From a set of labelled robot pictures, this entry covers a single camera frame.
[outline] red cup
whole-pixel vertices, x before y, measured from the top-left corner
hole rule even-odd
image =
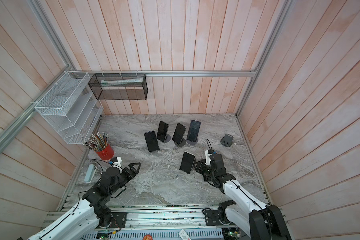
[[[111,158],[113,158],[113,155],[115,154],[115,152],[113,151],[113,149],[110,145],[106,146],[106,148],[102,151],[98,151],[98,152],[95,151],[95,153],[97,153],[97,155],[103,161],[110,160]]]

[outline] empty phone stand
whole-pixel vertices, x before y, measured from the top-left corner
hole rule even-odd
[[[185,141],[184,138],[182,138],[180,144],[177,144],[175,141],[173,141],[173,143],[174,143],[176,146],[178,146],[178,147],[182,147],[182,146],[185,145],[186,141]]]
[[[230,147],[232,145],[233,136],[226,133],[225,136],[220,140],[223,146]]]
[[[167,133],[167,135],[165,136],[164,143],[169,142],[169,141],[171,141],[171,135],[169,135],[169,134]]]
[[[192,142],[192,141],[189,141],[188,139],[187,139],[187,143],[189,144],[189,145],[196,145],[197,144],[197,142],[198,142],[198,139],[196,139],[196,142]]]

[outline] wooden wall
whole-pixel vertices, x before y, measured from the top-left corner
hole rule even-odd
[[[254,69],[284,0],[40,0],[78,70]],[[147,78],[106,114],[235,113],[250,78]]]
[[[296,1],[240,120],[296,239],[360,239],[360,0]]]
[[[27,1],[0,1],[0,133],[64,68]],[[39,114],[24,127],[0,155],[0,239],[40,230],[81,153]]]

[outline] smartphone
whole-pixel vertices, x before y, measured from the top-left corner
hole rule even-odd
[[[163,121],[160,121],[160,123],[158,124],[158,130],[157,130],[157,139],[164,142],[165,141],[165,137],[167,136],[167,131],[168,131],[168,124],[166,124]]]
[[[201,122],[192,120],[191,125],[189,126],[187,140],[196,142],[197,136],[199,135],[199,129],[200,129]]]
[[[181,160],[180,170],[186,172],[187,174],[190,174],[194,162],[195,156],[190,153],[184,152],[183,159]]]
[[[144,133],[144,137],[145,137],[145,141],[147,143],[149,152],[160,150],[160,148],[158,147],[158,142],[157,142],[155,131],[150,131],[150,132]]]
[[[180,144],[181,140],[183,139],[183,136],[184,136],[184,133],[185,133],[186,129],[187,128],[183,124],[177,123],[175,132],[173,133],[172,140],[174,142],[176,142],[177,144]]]

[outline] gray marble surface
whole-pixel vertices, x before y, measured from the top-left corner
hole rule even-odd
[[[157,133],[159,121],[168,123],[168,133],[173,136],[176,124],[180,122],[187,127],[187,136],[191,120],[201,122],[198,143],[195,146],[186,144],[175,146],[158,142],[160,150],[150,153],[145,143],[144,133],[154,130]],[[115,157],[122,158],[122,165],[141,162],[140,173],[127,184],[127,189],[118,198],[111,199],[109,206],[126,205],[182,205],[182,204],[219,204],[230,198],[220,190],[203,181],[201,174],[193,169],[190,174],[179,170],[183,152],[195,155],[197,161],[205,158],[206,139],[211,141],[212,148],[223,155],[227,172],[231,173],[251,194],[264,201],[259,181],[250,161],[248,151],[241,137],[234,114],[155,114],[155,115],[113,115],[104,116],[99,132],[106,132]],[[221,138],[231,134],[233,145],[224,147]],[[100,168],[90,184],[84,182],[89,159],[100,159],[94,151],[88,155],[76,186],[74,195],[88,190],[99,179]],[[109,167],[101,162],[103,169]]]

